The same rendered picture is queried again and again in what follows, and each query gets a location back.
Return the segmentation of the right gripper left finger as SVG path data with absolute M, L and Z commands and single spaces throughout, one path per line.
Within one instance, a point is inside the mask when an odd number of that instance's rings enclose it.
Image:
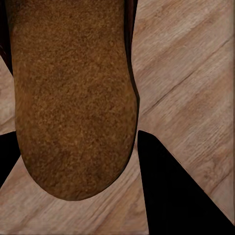
M 0 136 L 0 188 L 21 156 L 16 131 Z

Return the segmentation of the sandal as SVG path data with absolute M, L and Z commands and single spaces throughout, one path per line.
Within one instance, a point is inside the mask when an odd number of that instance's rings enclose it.
M 140 96 L 131 47 L 138 0 L 0 0 L 0 55 L 35 183 L 66 201 L 111 186 L 131 158 Z

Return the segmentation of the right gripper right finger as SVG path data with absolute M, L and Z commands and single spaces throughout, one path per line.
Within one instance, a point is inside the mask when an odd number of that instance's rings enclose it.
M 235 226 L 154 135 L 138 131 L 149 235 L 235 235 Z

